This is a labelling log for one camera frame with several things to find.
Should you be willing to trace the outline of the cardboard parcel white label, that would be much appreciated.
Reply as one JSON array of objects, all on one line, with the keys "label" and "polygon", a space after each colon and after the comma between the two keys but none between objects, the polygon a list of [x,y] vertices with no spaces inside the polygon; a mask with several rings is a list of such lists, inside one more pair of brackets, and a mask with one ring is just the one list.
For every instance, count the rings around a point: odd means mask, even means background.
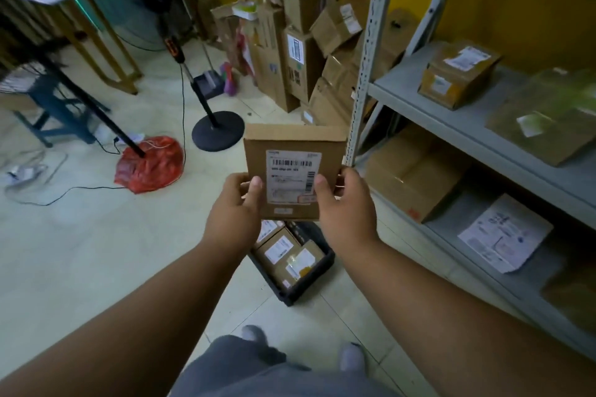
[{"label": "cardboard parcel white label", "polygon": [[249,176],[264,185],[261,219],[318,221],[315,177],[335,187],[346,144],[342,127],[248,123],[243,145]]}]

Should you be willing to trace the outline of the pile of cardboard boxes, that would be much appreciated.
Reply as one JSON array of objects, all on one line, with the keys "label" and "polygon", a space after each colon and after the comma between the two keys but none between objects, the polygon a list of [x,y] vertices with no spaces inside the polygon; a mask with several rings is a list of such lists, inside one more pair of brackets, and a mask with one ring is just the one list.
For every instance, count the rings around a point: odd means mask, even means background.
[{"label": "pile of cardboard boxes", "polygon": [[287,112],[300,103],[307,123],[348,126],[363,52],[369,0],[249,0],[237,16],[234,4],[213,8],[229,60],[236,30],[245,29],[249,61],[259,89]]}]

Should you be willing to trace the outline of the person's left shoe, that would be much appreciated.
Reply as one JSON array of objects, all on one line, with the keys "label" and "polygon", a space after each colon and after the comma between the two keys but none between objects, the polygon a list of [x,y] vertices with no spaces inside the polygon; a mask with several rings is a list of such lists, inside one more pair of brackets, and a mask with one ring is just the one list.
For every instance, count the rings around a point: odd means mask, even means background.
[{"label": "person's left shoe", "polygon": [[268,338],[265,332],[259,326],[245,325],[241,329],[241,338],[245,341],[256,343],[261,347],[269,346]]}]

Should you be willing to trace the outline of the black tripod leg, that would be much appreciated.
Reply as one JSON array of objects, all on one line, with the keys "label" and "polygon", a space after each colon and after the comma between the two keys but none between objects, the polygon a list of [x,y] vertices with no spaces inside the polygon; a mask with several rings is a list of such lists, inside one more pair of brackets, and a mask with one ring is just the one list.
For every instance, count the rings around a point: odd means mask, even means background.
[{"label": "black tripod leg", "polygon": [[40,62],[43,67],[56,76],[60,82],[70,90],[93,114],[95,114],[106,126],[112,130],[116,136],[124,140],[125,144],[132,149],[140,158],[145,157],[145,152],[107,115],[107,112],[102,109],[98,102],[95,101],[86,91],[75,84],[60,68],[55,64],[43,50],[30,43],[26,46],[28,52]]}]

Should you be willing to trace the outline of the person's grey shorts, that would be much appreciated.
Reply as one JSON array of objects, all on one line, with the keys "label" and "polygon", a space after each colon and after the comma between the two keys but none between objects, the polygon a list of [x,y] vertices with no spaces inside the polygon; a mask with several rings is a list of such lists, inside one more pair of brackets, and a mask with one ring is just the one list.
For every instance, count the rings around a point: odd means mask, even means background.
[{"label": "person's grey shorts", "polygon": [[280,350],[234,335],[212,341],[185,367],[169,397],[402,397],[356,372],[314,371]]}]

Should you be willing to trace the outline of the wooden table frame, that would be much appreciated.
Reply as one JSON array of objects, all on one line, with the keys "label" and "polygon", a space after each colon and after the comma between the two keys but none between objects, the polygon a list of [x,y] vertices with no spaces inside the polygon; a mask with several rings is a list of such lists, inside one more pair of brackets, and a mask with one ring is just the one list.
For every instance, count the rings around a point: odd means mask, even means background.
[{"label": "wooden table frame", "polygon": [[[51,0],[42,11],[103,83],[127,94],[138,94],[135,83],[143,74],[94,0]],[[111,74],[100,67],[83,41],[78,39],[79,32],[90,40],[111,69]]]}]

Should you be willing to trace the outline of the black label printer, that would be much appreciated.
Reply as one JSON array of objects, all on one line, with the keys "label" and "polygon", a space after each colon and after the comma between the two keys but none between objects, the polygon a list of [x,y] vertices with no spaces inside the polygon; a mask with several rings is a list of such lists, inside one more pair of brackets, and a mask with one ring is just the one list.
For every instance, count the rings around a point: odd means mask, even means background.
[{"label": "black label printer", "polygon": [[224,78],[214,70],[208,70],[193,78],[193,89],[205,100],[211,100],[225,92]]}]

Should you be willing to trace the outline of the person's right forearm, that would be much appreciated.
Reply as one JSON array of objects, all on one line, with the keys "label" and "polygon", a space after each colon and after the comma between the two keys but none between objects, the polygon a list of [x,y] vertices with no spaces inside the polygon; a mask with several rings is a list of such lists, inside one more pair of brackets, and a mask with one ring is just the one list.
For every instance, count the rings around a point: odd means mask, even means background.
[{"label": "person's right forearm", "polygon": [[442,397],[596,397],[596,364],[378,239],[336,252]]}]

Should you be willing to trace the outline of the person's left hand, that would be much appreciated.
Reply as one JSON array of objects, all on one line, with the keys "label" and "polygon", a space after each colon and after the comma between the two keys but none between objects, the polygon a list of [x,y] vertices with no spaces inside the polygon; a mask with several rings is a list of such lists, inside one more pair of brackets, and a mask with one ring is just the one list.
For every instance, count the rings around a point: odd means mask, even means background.
[{"label": "person's left hand", "polygon": [[251,179],[247,173],[227,176],[207,217],[202,246],[227,258],[243,259],[255,245],[261,217],[243,206],[243,183]]}]

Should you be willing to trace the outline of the person's right hand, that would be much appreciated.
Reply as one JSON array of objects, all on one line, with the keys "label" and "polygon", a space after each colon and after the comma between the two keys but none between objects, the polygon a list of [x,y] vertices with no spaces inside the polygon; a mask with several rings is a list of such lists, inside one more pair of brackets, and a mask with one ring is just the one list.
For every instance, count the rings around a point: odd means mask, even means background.
[{"label": "person's right hand", "polygon": [[320,220],[320,224],[329,246],[346,260],[380,243],[380,237],[376,208],[367,183],[352,167],[344,167],[340,175],[343,185],[332,190],[332,214],[327,220]]}]

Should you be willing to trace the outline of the cardboard box with labels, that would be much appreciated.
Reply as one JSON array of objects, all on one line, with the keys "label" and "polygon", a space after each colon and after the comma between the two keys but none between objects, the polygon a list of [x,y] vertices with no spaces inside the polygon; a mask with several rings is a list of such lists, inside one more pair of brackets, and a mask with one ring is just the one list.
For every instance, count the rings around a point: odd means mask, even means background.
[{"label": "cardboard box with labels", "polygon": [[503,55],[468,39],[439,47],[422,73],[418,94],[457,110],[483,91]]}]

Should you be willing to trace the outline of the black plastic crate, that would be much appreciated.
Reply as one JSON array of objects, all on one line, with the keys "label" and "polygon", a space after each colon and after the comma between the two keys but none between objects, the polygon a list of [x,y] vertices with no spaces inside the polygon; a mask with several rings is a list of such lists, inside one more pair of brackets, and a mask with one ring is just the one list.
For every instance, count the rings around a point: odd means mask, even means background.
[{"label": "black plastic crate", "polygon": [[292,307],[333,266],[336,255],[315,222],[262,220],[248,257],[274,296]]}]

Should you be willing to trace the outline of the person's shoe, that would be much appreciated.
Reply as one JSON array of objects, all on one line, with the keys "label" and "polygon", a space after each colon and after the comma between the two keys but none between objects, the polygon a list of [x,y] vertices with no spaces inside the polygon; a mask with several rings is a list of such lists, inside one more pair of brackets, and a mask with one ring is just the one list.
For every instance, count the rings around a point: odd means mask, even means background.
[{"label": "person's shoe", "polygon": [[269,346],[268,338],[265,332],[259,326],[245,325],[241,329],[241,338],[245,341],[256,343],[261,347]]},{"label": "person's shoe", "polygon": [[360,376],[367,375],[367,359],[359,343],[347,342],[340,348],[339,371]]}]

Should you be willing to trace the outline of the taped small cardboard parcel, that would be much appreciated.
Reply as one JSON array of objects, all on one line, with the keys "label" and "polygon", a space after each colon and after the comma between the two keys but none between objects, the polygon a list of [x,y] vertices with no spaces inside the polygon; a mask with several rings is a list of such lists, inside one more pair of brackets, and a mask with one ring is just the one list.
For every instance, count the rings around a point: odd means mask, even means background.
[{"label": "taped small cardboard parcel", "polygon": [[310,239],[302,245],[298,253],[290,255],[286,266],[280,267],[274,272],[273,279],[281,291],[289,291],[309,272],[313,271],[324,258],[323,250]]}]

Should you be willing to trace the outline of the white printed paper sheet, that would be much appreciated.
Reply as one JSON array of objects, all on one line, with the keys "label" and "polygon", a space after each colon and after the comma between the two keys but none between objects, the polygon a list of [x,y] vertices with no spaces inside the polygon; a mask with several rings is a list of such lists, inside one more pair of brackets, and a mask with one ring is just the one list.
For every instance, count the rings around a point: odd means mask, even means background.
[{"label": "white printed paper sheet", "polygon": [[504,193],[458,239],[507,274],[520,269],[553,229],[550,221]]}]

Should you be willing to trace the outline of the white power strip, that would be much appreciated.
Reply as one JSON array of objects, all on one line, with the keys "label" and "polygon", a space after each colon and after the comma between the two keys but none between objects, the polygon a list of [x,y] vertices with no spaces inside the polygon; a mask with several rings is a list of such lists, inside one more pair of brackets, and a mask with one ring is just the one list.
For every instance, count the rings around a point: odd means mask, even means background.
[{"label": "white power strip", "polygon": [[45,164],[17,165],[4,173],[7,180],[5,188],[21,187],[37,180],[46,170]]}]

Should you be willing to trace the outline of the black standing fan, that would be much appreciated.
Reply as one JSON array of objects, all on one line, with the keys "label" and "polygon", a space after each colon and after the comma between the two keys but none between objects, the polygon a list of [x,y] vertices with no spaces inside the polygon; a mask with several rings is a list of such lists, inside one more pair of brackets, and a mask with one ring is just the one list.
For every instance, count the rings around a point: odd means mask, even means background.
[{"label": "black standing fan", "polygon": [[144,51],[167,51],[179,65],[198,98],[205,116],[192,128],[194,145],[205,152],[221,152],[236,145],[244,134],[244,120],[235,112],[212,111],[208,100],[193,89],[193,78],[213,66],[205,43],[199,43],[209,67],[194,75],[187,63],[181,40],[189,33],[200,34],[197,0],[94,0],[116,34],[126,44]]}]

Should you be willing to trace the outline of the person's left forearm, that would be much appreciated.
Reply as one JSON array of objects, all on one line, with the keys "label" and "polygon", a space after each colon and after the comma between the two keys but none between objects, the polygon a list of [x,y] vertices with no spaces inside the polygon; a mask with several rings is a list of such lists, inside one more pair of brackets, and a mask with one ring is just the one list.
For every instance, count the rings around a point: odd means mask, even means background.
[{"label": "person's left forearm", "polygon": [[167,397],[250,248],[203,239],[0,380],[0,397]]}]

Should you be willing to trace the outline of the grey metal shelving rack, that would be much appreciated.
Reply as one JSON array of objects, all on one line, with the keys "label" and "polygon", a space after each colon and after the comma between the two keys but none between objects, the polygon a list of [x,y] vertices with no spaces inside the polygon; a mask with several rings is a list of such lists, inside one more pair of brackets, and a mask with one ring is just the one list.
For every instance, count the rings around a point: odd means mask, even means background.
[{"label": "grey metal shelving rack", "polygon": [[560,168],[549,167],[539,159],[497,136],[483,125],[492,109],[505,100],[511,90],[520,88],[527,78],[516,71],[500,67],[496,82],[489,84],[474,101],[458,112],[452,112],[418,95],[415,86],[422,77],[424,59],[437,51],[441,42],[429,43],[442,16],[446,0],[432,0],[402,62],[380,79],[372,78],[375,54],[380,49],[384,15],[390,0],[371,0],[364,30],[364,51],[360,63],[356,101],[350,125],[346,160],[353,165],[362,143],[384,107],[397,118],[388,133],[394,132],[400,116],[420,125],[432,134],[458,148],[484,166],[555,208],[555,215],[571,218],[568,227],[548,240],[518,271],[500,273],[459,237],[460,231],[481,215],[505,189],[490,176],[472,172],[460,190],[449,198],[436,215],[422,224],[408,218],[390,203],[384,202],[421,233],[437,243],[443,251],[475,278],[491,288],[526,318],[567,346],[596,362],[596,334],[575,326],[563,313],[547,302],[540,291],[547,281],[561,272],[571,259],[571,235],[577,228],[596,234],[596,151],[572,160]]}]

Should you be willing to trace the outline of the red plastic bag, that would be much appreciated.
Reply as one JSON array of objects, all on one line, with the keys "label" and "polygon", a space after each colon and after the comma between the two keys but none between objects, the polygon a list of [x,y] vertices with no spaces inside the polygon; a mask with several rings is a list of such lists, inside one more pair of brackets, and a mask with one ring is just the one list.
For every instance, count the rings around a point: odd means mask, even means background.
[{"label": "red plastic bag", "polygon": [[134,194],[157,191],[178,181],[185,167],[185,151],[178,140],[155,136],[138,144],[140,157],[126,147],[115,166],[114,183]]}]

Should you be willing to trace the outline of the person's right shoe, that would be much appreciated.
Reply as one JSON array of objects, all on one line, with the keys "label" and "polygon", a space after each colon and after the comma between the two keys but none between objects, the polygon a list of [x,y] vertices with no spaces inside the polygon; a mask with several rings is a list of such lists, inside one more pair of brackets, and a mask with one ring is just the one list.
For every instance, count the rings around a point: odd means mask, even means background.
[{"label": "person's right shoe", "polygon": [[347,342],[340,348],[339,371],[360,376],[367,375],[367,359],[359,343]]}]

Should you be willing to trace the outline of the blue plastic stool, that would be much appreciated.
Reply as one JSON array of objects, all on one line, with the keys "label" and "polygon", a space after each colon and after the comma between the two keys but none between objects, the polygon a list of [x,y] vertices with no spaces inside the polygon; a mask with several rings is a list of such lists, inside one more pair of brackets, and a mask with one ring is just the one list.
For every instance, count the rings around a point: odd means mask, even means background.
[{"label": "blue plastic stool", "polygon": [[77,97],[67,97],[60,80],[39,62],[0,71],[0,108],[11,112],[46,148],[53,137],[75,136],[98,143],[89,122],[93,112]]}]

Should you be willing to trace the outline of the flat brown padded envelope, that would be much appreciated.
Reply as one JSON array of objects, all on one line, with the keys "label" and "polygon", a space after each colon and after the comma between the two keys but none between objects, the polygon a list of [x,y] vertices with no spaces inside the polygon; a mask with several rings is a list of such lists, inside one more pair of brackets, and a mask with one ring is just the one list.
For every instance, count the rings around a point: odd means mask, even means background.
[{"label": "flat brown padded envelope", "polygon": [[596,71],[541,71],[509,94],[485,127],[558,167],[596,145]]}]

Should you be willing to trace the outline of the large plain cardboard box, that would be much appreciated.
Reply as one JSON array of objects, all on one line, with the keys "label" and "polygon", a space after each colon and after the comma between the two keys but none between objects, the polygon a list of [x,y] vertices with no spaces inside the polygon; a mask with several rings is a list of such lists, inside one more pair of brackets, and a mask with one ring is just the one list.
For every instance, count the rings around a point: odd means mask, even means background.
[{"label": "large plain cardboard box", "polygon": [[409,123],[370,155],[365,180],[372,190],[422,224],[472,163],[466,153]]}]

